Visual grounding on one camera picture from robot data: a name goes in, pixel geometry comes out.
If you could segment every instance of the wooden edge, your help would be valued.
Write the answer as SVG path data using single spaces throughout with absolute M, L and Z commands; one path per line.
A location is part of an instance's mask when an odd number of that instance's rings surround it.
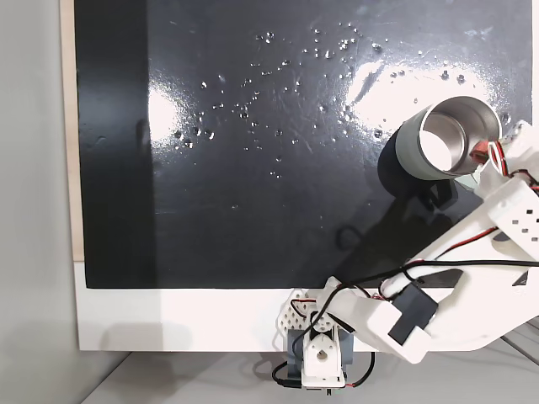
M 60 0 L 61 70 L 67 150 L 67 182 L 73 261 L 84 262 L 83 202 L 78 149 L 77 62 L 75 54 L 75 0 Z

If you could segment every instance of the robotic arm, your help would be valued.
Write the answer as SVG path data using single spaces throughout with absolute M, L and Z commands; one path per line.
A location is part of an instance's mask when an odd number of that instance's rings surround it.
M 356 286 L 370 279 L 330 278 L 316 299 L 288 302 L 278 322 L 301 379 L 291 386 L 346 385 L 351 353 L 343 332 L 417 364 L 429 351 L 481 348 L 539 316 L 539 136 L 519 122 L 488 145 L 488 156 L 475 190 L 483 203 L 401 268 L 379 275 L 387 278 L 374 298 Z M 504 241 L 494 240 L 500 233 Z M 443 299 L 414 283 L 452 268 L 462 276 Z

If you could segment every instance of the cable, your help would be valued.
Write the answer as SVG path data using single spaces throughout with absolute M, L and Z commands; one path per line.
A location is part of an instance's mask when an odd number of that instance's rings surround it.
M 346 386 L 356 388 L 362 385 L 363 383 L 365 383 L 365 381 L 371 375 L 372 370 L 374 370 L 374 363 L 375 363 L 375 353 L 371 352 L 371 363 L 369 364 L 369 369 L 367 369 L 365 374 L 361 376 L 361 379 L 357 380 L 355 383 L 348 383 L 346 384 Z
M 533 362 L 534 364 L 536 364 L 537 366 L 539 366 L 539 359 L 537 358 L 534 358 L 533 356 L 531 356 L 529 353 L 527 353 L 524 349 L 522 349 L 521 347 L 519 347 L 516 343 L 514 343 L 513 341 L 511 341 L 510 339 L 508 339 L 505 335 L 502 335 L 499 339 L 501 339 L 502 341 L 504 341 L 505 343 L 507 343 L 510 347 L 512 347 L 515 351 L 517 351 L 518 353 L 520 353 L 521 355 L 525 356 L 527 359 L 529 359 L 531 362 Z
M 422 266 L 433 266 L 433 267 L 461 267 L 461 266 L 473 266 L 473 265 L 502 265 L 502 266 L 517 266 L 517 267 L 539 267 L 539 262 L 537 261 L 520 261 L 520 260 L 505 260 L 505 259 L 473 259 L 473 260 L 467 260 L 467 261 L 422 261 L 422 260 L 416 260 L 412 261 L 411 263 L 405 263 L 402 267 L 392 269 L 390 271 L 386 271 L 381 274 L 371 275 L 371 276 L 365 276 L 364 278 L 359 278 L 356 280 L 353 280 L 351 282 L 343 282 L 339 286 L 337 286 L 328 296 L 328 299 L 323 304 L 322 309 L 318 312 L 314 320 L 311 321 L 311 324 L 309 324 L 305 330 L 303 330 L 292 342 L 292 353 L 298 360 L 302 360 L 300 356 L 297 354 L 296 346 L 300 339 L 305 337 L 305 335 L 310 332 L 316 323 L 320 320 L 320 318 L 323 316 L 323 314 L 328 309 L 329 305 L 331 304 L 331 301 L 337 295 L 341 290 L 354 287 L 357 284 L 362 284 L 364 282 L 369 282 L 371 280 L 376 280 L 379 278 L 389 278 L 395 275 L 398 275 L 402 273 L 403 271 L 409 270 L 411 268 L 415 267 L 422 267 Z
M 489 234 L 491 233 L 494 233 L 495 231 L 498 230 L 498 227 L 495 226 L 495 227 L 490 227 L 489 229 L 485 230 L 485 231 L 482 231 L 481 233 L 477 234 L 476 236 L 473 236 L 473 237 L 470 237 L 466 240 L 463 240 L 461 242 L 458 242 L 457 244 L 453 244 L 451 247 L 447 248 L 442 254 L 440 254 L 438 257 L 436 257 L 435 259 L 438 259 L 440 258 L 442 255 L 446 255 L 449 251 L 452 251 L 454 250 L 455 248 L 459 248 L 459 247 L 462 247 L 462 246 L 466 246 L 467 244 L 471 243 L 471 242 L 476 242 L 477 240 L 485 237 L 485 236 L 488 236 Z
M 476 259 L 476 260 L 467 260 L 467 261 L 412 261 L 410 263 L 405 263 L 398 272 L 395 273 L 393 271 L 393 275 L 391 275 L 390 279 L 386 279 L 386 282 L 389 281 L 390 283 L 385 283 L 383 285 L 383 289 L 385 294 L 383 295 L 387 300 L 390 300 L 392 296 L 399 293 L 408 283 L 408 280 L 404 277 L 401 278 L 395 278 L 395 275 L 399 275 L 403 271 L 409 271 L 411 268 L 415 267 L 423 267 L 423 266 L 429 266 L 429 267 L 450 267 L 450 268 L 456 268 L 456 267 L 463 267 L 463 266 L 474 266 L 474 265 L 501 265 L 501 266 L 515 266 L 515 267 L 539 267 L 539 263 L 537 261 L 513 261 L 513 260 L 490 260 L 490 259 Z M 417 274 L 417 271 L 415 271 L 415 274 L 413 278 L 419 278 L 422 276 L 427 276 L 431 274 L 437 274 L 440 272 L 440 270 L 429 268 L 424 272 L 420 272 Z
M 273 369 L 273 372 L 271 372 L 271 378 L 277 383 L 278 385 L 282 385 L 283 380 L 279 377 L 277 377 L 277 372 L 281 369 L 283 369 L 286 366 L 286 361 L 282 364 L 278 364 L 275 366 L 275 369 Z
M 275 383 L 277 383 L 278 385 L 282 385 L 283 387 L 289 387 L 291 389 L 301 389 L 302 388 L 301 380 L 281 379 L 280 377 L 277 377 L 277 372 L 283 369 L 286 366 L 286 364 L 287 364 L 287 361 L 275 366 L 275 369 L 273 369 L 273 371 L 271 372 L 271 378 L 274 380 Z
M 290 306 L 292 306 L 292 309 L 294 309 L 296 314 L 300 317 L 307 318 L 307 315 L 301 313 L 294 303 L 316 303 L 316 299 L 292 299 L 290 300 Z
M 509 177 L 513 178 L 516 174 L 524 174 L 530 179 L 531 183 L 534 183 L 534 184 L 538 183 L 537 180 L 535 178 L 533 178 L 533 176 L 530 174 L 530 172 L 528 170 L 526 170 L 525 168 L 520 168 L 518 170 L 515 170 L 514 172 L 509 174 Z

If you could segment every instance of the black wire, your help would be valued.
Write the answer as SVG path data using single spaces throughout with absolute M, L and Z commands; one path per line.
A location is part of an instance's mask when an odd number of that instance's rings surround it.
M 299 334 L 296 339 L 294 339 L 294 342 L 292 342 L 292 353 L 294 356 L 301 360 L 300 356 L 297 354 L 296 346 L 300 339 L 305 337 L 305 335 L 310 332 L 316 323 L 320 320 L 320 318 L 323 316 L 325 311 L 328 309 L 329 304 L 331 303 L 331 300 L 339 293 L 342 289 L 347 289 L 354 287 L 357 284 L 362 284 L 364 282 L 369 282 L 371 280 L 379 279 L 379 278 L 389 278 L 392 276 L 395 276 L 397 274 L 402 273 L 403 271 L 407 271 L 411 268 L 415 267 L 424 267 L 424 266 L 431 266 L 431 267 L 463 267 L 463 266 L 473 266 L 473 265 L 502 265 L 502 266 L 516 266 L 516 267 L 539 267 L 539 262 L 537 261 L 512 261 L 507 259 L 472 259 L 467 261 L 412 261 L 411 263 L 405 263 L 400 268 L 392 269 L 391 271 L 386 271 L 381 274 L 376 274 L 372 276 L 365 276 L 364 278 L 356 279 L 352 282 L 343 282 L 339 286 L 337 286 L 333 292 L 329 295 L 328 299 L 322 306 L 322 309 L 318 312 L 317 316 L 314 318 L 314 320 L 311 321 L 311 324 L 309 324 L 308 327 L 303 330 L 301 334 Z
M 282 364 L 279 364 L 277 366 L 275 366 L 275 369 L 273 369 L 273 372 L 271 372 L 271 378 L 274 380 L 275 383 L 277 383 L 278 385 L 282 385 L 283 384 L 283 380 L 279 377 L 277 377 L 277 372 L 281 369 L 283 369 L 285 366 L 286 366 L 287 362 L 283 362 Z
M 293 299 L 290 301 L 290 306 L 292 306 L 292 309 L 294 309 L 294 311 L 297 313 L 297 315 L 298 315 L 299 317 L 307 318 L 307 316 L 306 316 L 305 314 L 303 314 L 303 313 L 300 312 L 300 310 L 296 307 L 296 305 L 294 304 L 294 302 L 295 302 L 295 301 L 294 301 Z
M 374 359 L 375 359 L 375 353 L 371 352 L 371 363 L 369 364 L 369 369 L 367 369 L 365 374 L 361 376 L 361 379 L 357 380 L 355 383 L 351 383 L 352 387 L 356 388 L 366 382 L 366 380 L 371 375 L 372 370 L 374 370 Z

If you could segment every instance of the metal cup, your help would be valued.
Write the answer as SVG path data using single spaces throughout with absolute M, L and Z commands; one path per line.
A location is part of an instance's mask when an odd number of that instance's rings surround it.
M 419 179 L 455 178 L 473 173 L 478 163 L 470 152 L 480 141 L 502 133 L 498 115 L 484 101 L 468 96 L 448 98 L 403 123 L 396 139 L 401 166 Z

